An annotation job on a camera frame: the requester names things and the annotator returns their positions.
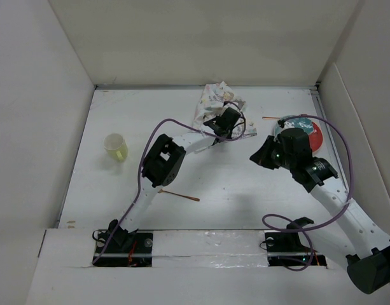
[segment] white wall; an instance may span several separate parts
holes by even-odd
[[[319,91],[352,143],[354,195],[390,233],[390,0],[363,1]]]
[[[47,0],[0,1],[0,304],[23,304],[94,87]]]
[[[95,84],[314,85],[358,0],[50,0]]]

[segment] wooden spoon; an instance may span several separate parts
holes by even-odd
[[[160,189],[159,190],[158,194],[161,194],[161,193],[168,193],[168,194],[176,195],[176,196],[183,197],[183,198],[186,198],[186,199],[189,199],[189,200],[200,201],[199,198],[172,193],[170,191],[165,191],[164,189]]]

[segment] cloth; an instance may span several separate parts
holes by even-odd
[[[244,133],[242,139],[257,135],[257,129],[255,128],[253,121],[250,119],[250,111],[248,110],[246,101],[239,95],[235,94],[235,92],[227,86],[225,82],[205,86],[202,97],[196,106],[195,118],[193,119],[192,127],[205,130],[203,123],[213,119],[215,116],[223,114],[227,107],[231,107],[238,111],[234,105],[227,104],[223,106],[223,102],[225,101],[236,103],[246,117],[246,132]],[[238,120],[236,125],[241,122],[242,118]],[[243,124],[234,128],[232,138],[234,139],[239,137],[243,128]]]

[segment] green cup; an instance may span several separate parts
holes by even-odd
[[[112,133],[103,140],[104,149],[107,151],[110,157],[122,162],[129,154],[127,145],[122,135],[118,133]]]

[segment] patterned cloth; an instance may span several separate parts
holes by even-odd
[[[195,118],[193,119],[192,127],[204,130],[205,126],[203,123],[213,119],[215,116],[221,115],[224,112],[224,109],[227,107],[234,108],[238,111],[238,109],[233,105],[228,104],[223,106],[224,101],[236,103],[246,117],[247,127],[242,139],[257,135],[257,129],[255,128],[253,121],[250,119],[246,101],[235,94],[234,91],[229,86],[227,86],[225,82],[205,86],[202,97],[200,98],[200,102],[196,106]],[[240,136],[243,128],[244,125],[242,124],[237,126],[233,131],[232,138]]]

